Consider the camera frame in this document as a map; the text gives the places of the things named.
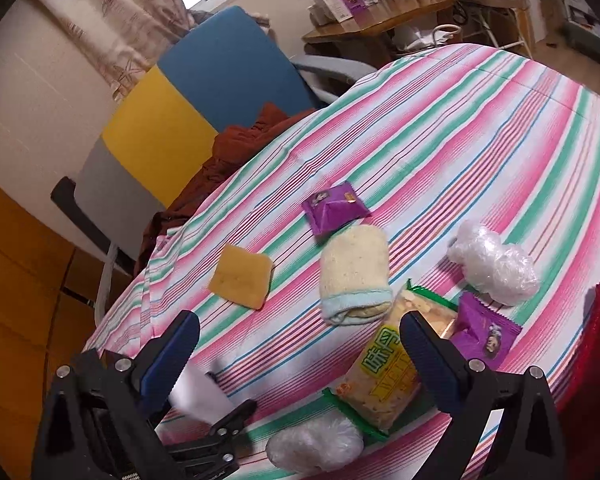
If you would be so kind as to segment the cream towel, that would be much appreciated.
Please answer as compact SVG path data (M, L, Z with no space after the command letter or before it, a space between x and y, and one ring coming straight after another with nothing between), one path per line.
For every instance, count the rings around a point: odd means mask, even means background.
M320 307L332 326L380 320L392 305L389 247L382 229L351 226L333 236L320 259Z

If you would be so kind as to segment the tricolour headboard cushion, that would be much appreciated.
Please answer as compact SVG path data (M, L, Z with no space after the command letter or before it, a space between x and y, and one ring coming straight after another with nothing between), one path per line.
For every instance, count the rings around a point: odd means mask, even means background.
M74 199L137 259L144 229L211 156L228 126L252 126L265 104L294 116L320 103L290 59L239 6L170 47L118 105L76 179Z

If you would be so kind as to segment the rust red blanket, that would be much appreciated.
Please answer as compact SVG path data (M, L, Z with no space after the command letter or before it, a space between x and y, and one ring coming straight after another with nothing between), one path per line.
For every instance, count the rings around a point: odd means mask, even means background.
M184 226L221 184L283 132L314 112L314 108L309 108L289 116L273 103L265 103L252 126L227 126L215 138L211 157L202 164L180 195L166 210L151 218L143 232L133 275L137 276L146 268L159 235L166 235L168 229Z

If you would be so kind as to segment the beige patterned curtain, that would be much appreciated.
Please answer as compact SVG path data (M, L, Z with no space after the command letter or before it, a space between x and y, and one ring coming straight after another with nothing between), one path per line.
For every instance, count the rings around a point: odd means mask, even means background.
M195 27L183 0L38 0L123 100Z

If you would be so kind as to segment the clear plastic bag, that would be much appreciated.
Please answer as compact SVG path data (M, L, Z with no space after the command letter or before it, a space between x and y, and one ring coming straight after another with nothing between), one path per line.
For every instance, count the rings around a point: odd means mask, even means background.
M460 225L446 255L471 287L499 304L522 304L540 289L529 255L516 244L503 244L498 232L478 221Z

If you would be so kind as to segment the yellow green snack bag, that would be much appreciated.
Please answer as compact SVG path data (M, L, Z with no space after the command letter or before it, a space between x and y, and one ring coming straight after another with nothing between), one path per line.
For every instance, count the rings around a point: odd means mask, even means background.
M401 318L411 311L419 312L438 336L451 337L457 304L424 286L406 283L343 380L323 390L327 402L374 441L388 439L420 389L416 367L400 339Z

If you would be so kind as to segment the grey chair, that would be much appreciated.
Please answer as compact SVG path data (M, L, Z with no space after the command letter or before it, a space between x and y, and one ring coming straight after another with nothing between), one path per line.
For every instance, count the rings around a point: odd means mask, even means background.
M289 61L314 96L325 105L339 99L336 93L324 85L325 81L334 80L351 87L360 79L377 72L374 66L348 58L299 54L292 56Z

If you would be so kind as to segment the striped pink green bedsheet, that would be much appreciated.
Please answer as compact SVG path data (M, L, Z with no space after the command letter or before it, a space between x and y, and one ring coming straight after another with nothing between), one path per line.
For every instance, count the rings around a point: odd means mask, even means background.
M279 479L265 455L277 431L327 413L336 385L374 332L322 318L320 245L301 204L348 181L389 242L389 283L457 299L446 250L478 220L528 252L538 293L506 314L522 327L504 367L544 370L562 398L590 291L600 283L600 96L521 56L453 44L364 77L303 119L159 243L105 316L92 348L135 356L181 310L201 322L192 360L235 402L258 408L238 477ZM223 248L274 263L260 310L208 289Z

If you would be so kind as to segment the red fabric at right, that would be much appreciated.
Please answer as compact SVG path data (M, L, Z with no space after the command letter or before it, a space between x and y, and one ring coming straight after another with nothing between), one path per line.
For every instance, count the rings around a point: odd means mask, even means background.
M600 284L558 408L567 479L600 479Z

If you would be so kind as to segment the purple snack packet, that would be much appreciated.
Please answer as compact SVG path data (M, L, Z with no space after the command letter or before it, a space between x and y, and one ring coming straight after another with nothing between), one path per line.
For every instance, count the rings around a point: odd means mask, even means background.
M498 370L521 331L521 326L463 292L450 341L467 361L479 359Z
M302 202L301 207L316 237L328 235L353 220L370 216L370 210L348 181L312 194Z

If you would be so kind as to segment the wooden desk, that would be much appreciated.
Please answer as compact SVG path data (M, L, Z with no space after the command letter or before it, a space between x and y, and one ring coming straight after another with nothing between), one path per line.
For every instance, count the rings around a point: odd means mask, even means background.
M350 58L376 68L394 59L390 36L416 18L432 16L434 24L451 19L455 0L382 0L342 23L315 27L302 37L304 52Z

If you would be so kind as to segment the white carton on desk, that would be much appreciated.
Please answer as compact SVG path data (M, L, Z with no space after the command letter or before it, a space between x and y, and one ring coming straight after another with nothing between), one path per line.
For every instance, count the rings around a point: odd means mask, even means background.
M353 18L351 11L348 9L343 0L313 0L323 14L328 17L329 21L342 23Z

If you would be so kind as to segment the yellow sponge pad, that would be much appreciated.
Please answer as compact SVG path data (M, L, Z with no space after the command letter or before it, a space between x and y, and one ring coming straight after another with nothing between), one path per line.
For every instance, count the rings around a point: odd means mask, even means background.
M270 290L274 263L265 254L226 245L208 289L233 304L260 310Z

